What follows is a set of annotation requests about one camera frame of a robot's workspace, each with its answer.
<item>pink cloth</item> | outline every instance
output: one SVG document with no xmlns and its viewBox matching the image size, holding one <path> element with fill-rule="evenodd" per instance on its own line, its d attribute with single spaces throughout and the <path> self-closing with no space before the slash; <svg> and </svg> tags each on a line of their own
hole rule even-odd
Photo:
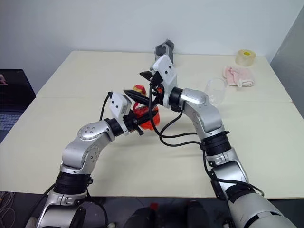
<svg viewBox="0 0 304 228">
<path fill-rule="evenodd" d="M 226 78 L 228 86 L 250 87 L 254 84 L 252 73 L 248 68 L 226 66 L 223 77 Z"/>
</svg>

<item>white table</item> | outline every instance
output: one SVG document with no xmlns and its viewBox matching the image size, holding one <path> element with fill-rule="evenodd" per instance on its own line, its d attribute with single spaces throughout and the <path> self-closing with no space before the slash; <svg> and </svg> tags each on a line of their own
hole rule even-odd
<svg viewBox="0 0 304 228">
<path fill-rule="evenodd" d="M 73 51 L 38 92 L 37 97 L 105 98 L 107 91 L 123 92 L 135 84 L 148 86 L 139 75 L 149 70 L 154 54 Z M 205 90 L 207 81 L 222 77 L 223 67 L 235 65 L 235 56 L 174 55 L 178 86 Z M 227 102 L 291 102 L 265 57 L 250 67 L 255 78 L 251 88 L 229 87 Z"/>
<path fill-rule="evenodd" d="M 44 192 L 58 175 L 63 149 L 82 125 L 99 118 L 101 103 L 36 98 L 0 145 L 0 190 Z M 250 182 L 268 198 L 304 197 L 304 120 L 295 106 L 225 101 L 219 109 Z M 164 108 L 160 114 L 161 126 L 176 116 Z M 168 133 L 187 131 L 193 126 L 182 117 Z M 92 177 L 96 196 L 214 197 L 200 149 L 166 147 L 151 131 L 117 137 L 102 151 Z"/>
</svg>

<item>laptop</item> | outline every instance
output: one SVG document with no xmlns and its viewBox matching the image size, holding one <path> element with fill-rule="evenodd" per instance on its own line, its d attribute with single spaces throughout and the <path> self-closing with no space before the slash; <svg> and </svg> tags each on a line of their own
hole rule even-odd
<svg viewBox="0 0 304 228">
<path fill-rule="evenodd" d="M 35 97 L 22 69 L 0 69 L 0 142 Z"/>
</svg>

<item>tape roll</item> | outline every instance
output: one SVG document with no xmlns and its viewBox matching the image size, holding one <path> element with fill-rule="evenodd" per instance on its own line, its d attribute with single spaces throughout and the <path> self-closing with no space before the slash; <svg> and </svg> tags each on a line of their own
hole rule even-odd
<svg viewBox="0 0 304 228">
<path fill-rule="evenodd" d="M 236 56 L 236 64 L 248 67 L 253 64 L 256 54 L 250 50 L 239 50 Z"/>
</svg>

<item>laptop keyboard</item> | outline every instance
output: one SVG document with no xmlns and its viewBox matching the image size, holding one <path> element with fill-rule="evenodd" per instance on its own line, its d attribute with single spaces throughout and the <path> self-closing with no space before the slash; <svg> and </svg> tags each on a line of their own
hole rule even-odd
<svg viewBox="0 0 304 228">
<path fill-rule="evenodd" d="M 0 114 L 0 130 L 9 131 L 19 117 L 20 115 Z"/>
</svg>

